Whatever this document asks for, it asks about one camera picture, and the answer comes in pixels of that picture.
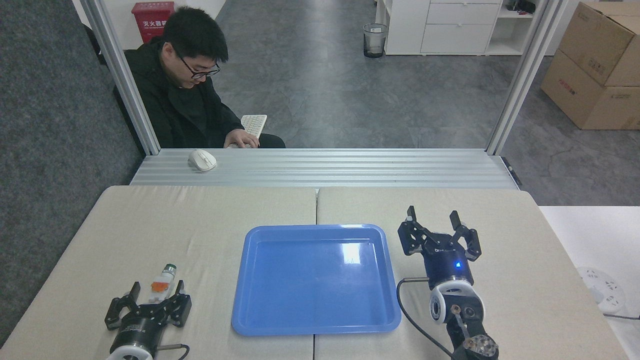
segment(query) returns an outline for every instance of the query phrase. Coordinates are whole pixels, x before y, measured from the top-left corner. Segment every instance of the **white computer mouse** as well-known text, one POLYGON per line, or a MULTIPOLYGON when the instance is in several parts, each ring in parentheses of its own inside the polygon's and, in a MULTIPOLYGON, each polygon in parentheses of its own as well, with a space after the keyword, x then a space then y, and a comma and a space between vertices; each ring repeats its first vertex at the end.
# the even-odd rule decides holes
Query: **white computer mouse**
POLYGON ((209 171, 216 167, 216 158, 202 149, 191 151, 191 154, 189 154, 189 162, 194 164, 200 171, 209 171))

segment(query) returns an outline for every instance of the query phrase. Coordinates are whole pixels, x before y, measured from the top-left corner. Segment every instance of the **fire extinguisher box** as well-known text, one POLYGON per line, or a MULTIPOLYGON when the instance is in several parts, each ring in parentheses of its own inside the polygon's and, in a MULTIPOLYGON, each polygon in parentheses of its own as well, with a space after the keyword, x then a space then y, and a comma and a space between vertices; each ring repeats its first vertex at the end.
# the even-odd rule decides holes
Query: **fire extinguisher box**
POLYGON ((142 42, 146 44, 153 37, 162 36, 164 25, 174 11, 173 1, 136 3, 131 13, 136 17, 142 42))

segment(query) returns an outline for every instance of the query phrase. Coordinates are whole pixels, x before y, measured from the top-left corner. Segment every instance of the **cable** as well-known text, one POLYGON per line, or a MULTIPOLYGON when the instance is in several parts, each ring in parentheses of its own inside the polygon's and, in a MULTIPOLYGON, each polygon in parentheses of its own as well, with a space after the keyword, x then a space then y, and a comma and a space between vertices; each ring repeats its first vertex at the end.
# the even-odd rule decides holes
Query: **cable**
POLYGON ((182 356, 180 356, 180 358, 178 358, 178 360, 184 360, 185 357, 187 357, 187 355, 189 354, 189 345, 185 345, 185 344, 173 344, 173 345, 160 345, 158 346, 157 350, 158 351, 163 351, 163 350, 175 350, 177 348, 183 348, 184 349, 184 354, 182 356))
MULTIPOLYGON (((412 282, 424 282, 424 281, 428 281, 428 280, 413 280, 412 282)), ((422 334, 425 335, 427 337, 427 339, 431 340, 432 343, 434 343, 437 347, 440 348, 440 350, 444 351, 445 354, 447 354, 451 359, 456 360, 455 357, 453 357, 453 354, 447 350, 447 348, 445 348, 441 343, 438 342, 438 340, 434 339, 431 337, 431 335, 429 335, 425 330, 422 329, 422 327, 420 327, 415 321, 413 321, 413 319, 409 316, 409 314, 406 312, 406 310, 404 309, 404 306, 402 305, 402 300, 400 300, 400 286, 402 286, 402 284, 404 284, 406 282, 406 278, 402 279, 398 282, 398 285, 396 286, 396 297, 398 298, 398 305, 400 305, 400 310, 402 310, 403 314, 406 316, 406 319, 409 320, 409 322, 416 328, 418 329, 418 331, 422 334)))
POLYGON ((637 318, 633 318, 631 316, 620 316, 620 315, 611 315, 611 314, 603 314, 604 316, 608 316, 609 318, 618 318, 618 319, 626 319, 626 320, 640 320, 640 316, 637 318))

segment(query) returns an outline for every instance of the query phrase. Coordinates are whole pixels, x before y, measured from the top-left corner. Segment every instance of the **drawer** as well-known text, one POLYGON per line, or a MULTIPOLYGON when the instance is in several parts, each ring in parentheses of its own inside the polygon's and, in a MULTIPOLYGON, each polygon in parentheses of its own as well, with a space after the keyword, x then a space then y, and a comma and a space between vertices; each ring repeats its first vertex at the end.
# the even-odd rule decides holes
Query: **drawer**
POLYGON ((424 28, 421 53, 483 54, 492 25, 432 25, 424 28))
POLYGON ((427 24, 492 25, 498 4, 434 4, 429 6, 427 24))
POLYGON ((431 0, 431 4, 502 4, 502 0, 431 0))

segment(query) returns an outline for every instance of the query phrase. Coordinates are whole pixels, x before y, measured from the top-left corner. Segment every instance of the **keyboard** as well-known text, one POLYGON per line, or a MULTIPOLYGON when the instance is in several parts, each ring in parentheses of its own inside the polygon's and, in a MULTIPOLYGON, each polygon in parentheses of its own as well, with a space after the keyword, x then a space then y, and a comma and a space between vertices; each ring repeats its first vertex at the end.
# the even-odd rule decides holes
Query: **keyboard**
MULTIPOLYGON (((264 123, 267 121, 267 115, 245 115, 240 119, 240 123, 244 126, 244 130, 257 138, 262 134, 264 123)), ((237 149, 236 143, 230 144, 228 147, 237 149)))

